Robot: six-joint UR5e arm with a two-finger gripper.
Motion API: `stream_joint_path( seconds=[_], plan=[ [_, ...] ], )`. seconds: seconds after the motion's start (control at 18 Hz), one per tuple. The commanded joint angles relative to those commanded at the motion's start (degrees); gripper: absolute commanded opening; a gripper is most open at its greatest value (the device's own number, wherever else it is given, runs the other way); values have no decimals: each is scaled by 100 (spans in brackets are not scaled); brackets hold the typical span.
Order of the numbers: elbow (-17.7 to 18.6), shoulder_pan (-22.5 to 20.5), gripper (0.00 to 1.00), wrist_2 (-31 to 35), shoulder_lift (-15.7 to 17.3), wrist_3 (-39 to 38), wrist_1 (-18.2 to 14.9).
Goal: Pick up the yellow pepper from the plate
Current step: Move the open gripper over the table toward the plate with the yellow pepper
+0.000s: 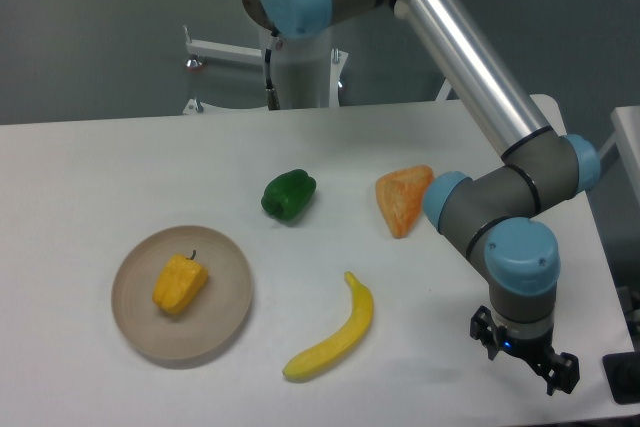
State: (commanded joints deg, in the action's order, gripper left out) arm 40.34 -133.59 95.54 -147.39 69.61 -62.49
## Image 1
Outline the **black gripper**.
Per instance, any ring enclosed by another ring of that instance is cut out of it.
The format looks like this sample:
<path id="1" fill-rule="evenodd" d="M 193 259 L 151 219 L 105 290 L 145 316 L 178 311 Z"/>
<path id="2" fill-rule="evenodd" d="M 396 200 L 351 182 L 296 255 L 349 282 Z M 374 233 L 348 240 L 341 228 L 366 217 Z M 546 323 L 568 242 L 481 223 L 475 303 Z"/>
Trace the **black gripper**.
<path id="1" fill-rule="evenodd" d="M 504 352 L 529 364 L 546 382 L 548 396 L 556 391 L 571 394 L 580 380 L 579 359 L 570 353 L 555 353 L 553 329 L 552 315 L 519 323 L 501 315 L 493 318 L 490 309 L 482 305 L 471 317 L 469 335 L 482 344 L 490 361 Z"/>

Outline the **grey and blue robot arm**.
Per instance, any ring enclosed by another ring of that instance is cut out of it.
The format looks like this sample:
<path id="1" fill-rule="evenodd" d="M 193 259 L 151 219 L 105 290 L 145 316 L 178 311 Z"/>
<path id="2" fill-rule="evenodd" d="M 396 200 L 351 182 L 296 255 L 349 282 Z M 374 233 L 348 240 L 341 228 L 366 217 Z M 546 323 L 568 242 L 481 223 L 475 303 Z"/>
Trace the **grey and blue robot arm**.
<path id="1" fill-rule="evenodd" d="M 479 178 L 440 175 L 427 189 L 429 221 L 485 279 L 490 303 L 470 322 L 489 357 L 518 358 L 570 393 L 579 361 L 553 349 L 558 243 L 537 216 L 593 187 L 594 147 L 557 134 L 502 64 L 459 0 L 249 0 L 288 39 L 309 39 L 381 5 L 408 22 L 502 160 Z"/>

